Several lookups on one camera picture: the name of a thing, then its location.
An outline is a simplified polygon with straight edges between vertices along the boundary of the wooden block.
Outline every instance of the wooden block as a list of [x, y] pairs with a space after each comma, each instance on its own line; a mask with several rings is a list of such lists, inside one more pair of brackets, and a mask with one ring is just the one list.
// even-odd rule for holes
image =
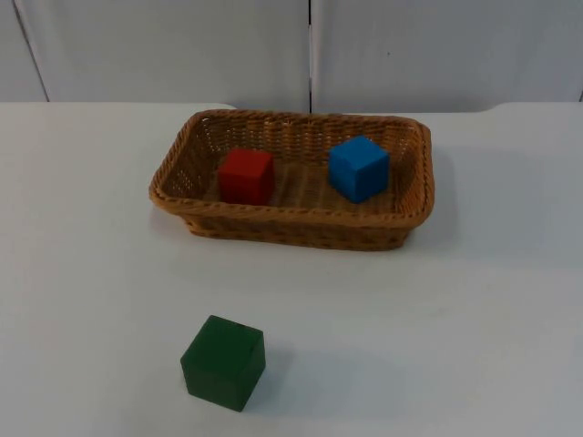
[[220, 198], [224, 202], [267, 205], [274, 186], [271, 153], [236, 148], [219, 168]]

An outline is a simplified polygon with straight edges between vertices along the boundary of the white wall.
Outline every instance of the white wall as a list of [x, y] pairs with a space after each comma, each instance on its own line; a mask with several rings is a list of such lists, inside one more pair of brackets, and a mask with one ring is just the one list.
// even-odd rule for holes
[[0, 102], [45, 101], [12, 3], [0, 0]]
[[581, 0], [312, 0], [312, 32], [315, 111], [466, 111], [583, 90]]
[[18, 0], [51, 101], [307, 110], [306, 0]]

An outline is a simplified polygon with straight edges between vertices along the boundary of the woven texture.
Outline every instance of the woven texture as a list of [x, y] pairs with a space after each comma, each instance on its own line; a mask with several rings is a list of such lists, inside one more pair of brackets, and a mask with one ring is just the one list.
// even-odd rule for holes
[[[365, 135], [391, 154], [389, 188], [354, 205], [327, 180], [329, 150]], [[275, 162], [269, 206], [220, 201], [217, 168], [235, 147]], [[190, 118], [149, 187], [152, 201], [196, 235], [327, 249], [403, 245], [434, 205], [429, 129], [408, 118], [218, 109]]]

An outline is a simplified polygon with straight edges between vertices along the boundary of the green cube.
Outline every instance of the green cube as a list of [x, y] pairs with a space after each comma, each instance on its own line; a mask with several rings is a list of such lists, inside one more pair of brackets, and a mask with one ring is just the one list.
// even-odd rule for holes
[[210, 316], [180, 364], [191, 395], [240, 412], [265, 369], [263, 332]]

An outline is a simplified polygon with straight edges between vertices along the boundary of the cube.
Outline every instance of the cube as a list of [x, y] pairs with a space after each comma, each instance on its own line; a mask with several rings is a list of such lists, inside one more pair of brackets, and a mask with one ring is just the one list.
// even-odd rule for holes
[[389, 185], [389, 154], [367, 137], [354, 137], [330, 150], [328, 180], [352, 203]]
[[220, 198], [224, 202], [266, 205], [274, 187], [271, 153], [236, 148], [219, 168]]
[[180, 359], [188, 392], [243, 410], [263, 369], [263, 332], [210, 316]]

